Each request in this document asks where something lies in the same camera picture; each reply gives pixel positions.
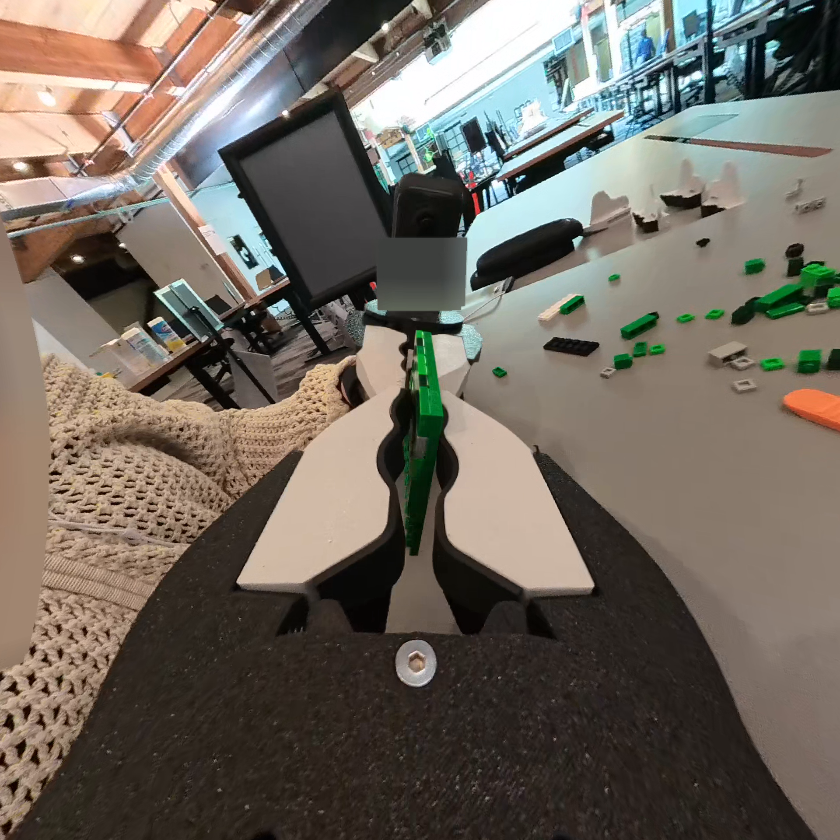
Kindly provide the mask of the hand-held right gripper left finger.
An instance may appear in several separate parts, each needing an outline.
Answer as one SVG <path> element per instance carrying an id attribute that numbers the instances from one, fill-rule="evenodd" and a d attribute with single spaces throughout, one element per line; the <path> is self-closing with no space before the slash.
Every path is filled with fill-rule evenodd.
<path id="1" fill-rule="evenodd" d="M 303 451 L 237 578 L 249 592 L 338 602 L 352 629 L 383 634 L 406 552 L 397 489 L 411 399 L 396 385 Z"/>

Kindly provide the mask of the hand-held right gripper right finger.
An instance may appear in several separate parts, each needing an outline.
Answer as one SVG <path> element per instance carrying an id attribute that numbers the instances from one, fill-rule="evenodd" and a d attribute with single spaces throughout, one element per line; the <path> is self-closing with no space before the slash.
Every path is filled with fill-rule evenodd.
<path id="1" fill-rule="evenodd" d="M 499 604 L 589 597 L 595 581 L 535 454 L 497 420 L 443 397 L 433 570 L 463 635 Z"/>

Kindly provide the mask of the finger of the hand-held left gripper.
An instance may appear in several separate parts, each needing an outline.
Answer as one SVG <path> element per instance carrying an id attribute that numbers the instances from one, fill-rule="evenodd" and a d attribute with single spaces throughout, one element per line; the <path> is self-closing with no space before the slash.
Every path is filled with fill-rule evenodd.
<path id="1" fill-rule="evenodd" d="M 406 386 L 406 355 L 412 343 L 404 332 L 366 326 L 356 354 L 356 374 L 365 398 Z"/>
<path id="2" fill-rule="evenodd" d="M 435 334 L 434 357 L 440 391 L 463 399 L 470 368 L 463 338 L 450 333 Z"/>

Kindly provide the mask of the green lego baseplate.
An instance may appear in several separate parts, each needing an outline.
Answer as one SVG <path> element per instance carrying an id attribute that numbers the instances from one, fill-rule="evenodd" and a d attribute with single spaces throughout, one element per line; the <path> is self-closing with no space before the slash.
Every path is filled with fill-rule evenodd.
<path id="1" fill-rule="evenodd" d="M 417 330 L 409 374 L 412 413 L 404 439 L 404 527 L 406 549 L 416 556 L 421 547 L 427 504 L 435 474 L 438 444 L 445 427 L 433 335 Z"/>

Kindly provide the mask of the pile of lego pieces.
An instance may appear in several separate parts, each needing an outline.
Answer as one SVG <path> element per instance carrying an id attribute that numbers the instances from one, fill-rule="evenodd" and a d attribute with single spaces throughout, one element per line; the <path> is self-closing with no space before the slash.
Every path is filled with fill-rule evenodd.
<path id="1" fill-rule="evenodd" d="M 719 346 L 747 355 L 736 378 L 783 375 L 792 389 L 838 393 L 838 202 L 806 212 L 775 194 L 710 217 L 669 219 L 664 233 L 515 290 L 478 328 L 482 360 L 524 384 L 541 364 L 551 382 L 594 380 L 663 356 L 674 377 L 712 369 Z M 569 294 L 550 322 L 538 315 Z M 552 337 L 591 340 L 586 358 L 547 352 Z"/>

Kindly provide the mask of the person's left forearm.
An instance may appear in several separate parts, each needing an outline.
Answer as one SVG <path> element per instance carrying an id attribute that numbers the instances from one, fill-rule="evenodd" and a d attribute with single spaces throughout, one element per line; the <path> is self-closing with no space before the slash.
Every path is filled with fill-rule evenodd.
<path id="1" fill-rule="evenodd" d="M 257 409 L 215 412 L 184 402 L 178 412 L 191 432 L 194 468 L 215 486 L 212 500 L 195 501 L 202 527 L 216 520 L 289 453 L 302 451 L 327 427 L 350 411 L 342 375 L 355 372 L 356 357 L 318 364 L 287 399 Z"/>

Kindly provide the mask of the black zippered case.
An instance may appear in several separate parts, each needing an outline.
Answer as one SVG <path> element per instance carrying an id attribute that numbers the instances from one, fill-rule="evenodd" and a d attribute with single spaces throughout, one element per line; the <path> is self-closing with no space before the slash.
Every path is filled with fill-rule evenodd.
<path id="1" fill-rule="evenodd" d="M 524 277 L 571 254 L 583 234 L 579 220 L 562 218 L 507 239 L 478 258 L 470 285 L 476 290 Z"/>

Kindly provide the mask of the black portrait monitor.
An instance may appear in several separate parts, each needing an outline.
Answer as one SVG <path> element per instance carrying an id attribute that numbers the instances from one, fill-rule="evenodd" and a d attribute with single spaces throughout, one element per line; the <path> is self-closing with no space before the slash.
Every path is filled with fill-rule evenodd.
<path id="1" fill-rule="evenodd" d="M 304 102 L 218 154 L 307 308 L 375 280 L 392 205 L 340 90 Z"/>

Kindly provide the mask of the wooden work table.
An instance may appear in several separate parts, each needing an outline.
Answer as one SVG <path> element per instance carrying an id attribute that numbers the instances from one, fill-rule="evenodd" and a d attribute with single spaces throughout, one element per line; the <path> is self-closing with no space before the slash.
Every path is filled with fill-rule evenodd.
<path id="1" fill-rule="evenodd" d="M 495 176 L 510 195 L 518 195 L 565 171 L 571 156 L 597 153 L 615 140 L 614 126 L 624 110 L 598 112 L 539 142 L 505 163 Z"/>

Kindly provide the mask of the black ceiling panel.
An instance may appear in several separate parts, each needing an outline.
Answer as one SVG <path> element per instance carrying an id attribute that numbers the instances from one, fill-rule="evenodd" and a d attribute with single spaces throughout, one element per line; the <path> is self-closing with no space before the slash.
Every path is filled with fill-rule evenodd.
<path id="1" fill-rule="evenodd" d="M 455 29 L 485 2 L 328 2 L 236 92 L 219 92 L 206 122 L 171 165 L 187 188 L 222 165 L 218 150 L 325 89 L 354 105 L 417 57 L 433 25 Z"/>

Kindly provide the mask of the white wipes canister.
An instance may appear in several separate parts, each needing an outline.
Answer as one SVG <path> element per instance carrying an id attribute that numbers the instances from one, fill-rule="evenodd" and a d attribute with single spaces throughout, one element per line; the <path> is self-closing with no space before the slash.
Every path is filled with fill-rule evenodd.
<path id="1" fill-rule="evenodd" d="M 131 327 L 125 330 L 121 339 L 141 359 L 149 370 L 155 370 L 165 364 L 171 355 L 157 343 L 144 329 Z"/>
<path id="2" fill-rule="evenodd" d="M 154 318 L 153 320 L 147 322 L 147 326 L 157 342 L 168 353 L 176 354 L 186 348 L 184 340 L 176 331 L 174 331 L 171 324 L 164 318 Z"/>

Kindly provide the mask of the orange brick separator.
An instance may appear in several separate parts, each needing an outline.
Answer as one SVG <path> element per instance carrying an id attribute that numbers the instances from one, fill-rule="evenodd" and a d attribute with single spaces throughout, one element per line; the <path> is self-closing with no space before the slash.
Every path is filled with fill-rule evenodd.
<path id="1" fill-rule="evenodd" d="M 839 431 L 839 395 L 812 388 L 788 393 L 782 400 L 784 408 L 811 423 Z"/>

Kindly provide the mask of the silver ventilation duct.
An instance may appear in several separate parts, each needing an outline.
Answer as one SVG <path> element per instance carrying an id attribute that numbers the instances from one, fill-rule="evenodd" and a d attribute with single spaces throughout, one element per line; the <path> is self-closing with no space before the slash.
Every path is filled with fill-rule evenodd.
<path id="1" fill-rule="evenodd" d="M 290 84 L 286 109 L 355 50 L 382 34 L 408 1 L 266 2 L 230 44 L 188 86 L 176 105 L 147 132 L 140 151 L 122 168 L 81 179 L 96 199 L 138 188 L 278 64 Z"/>

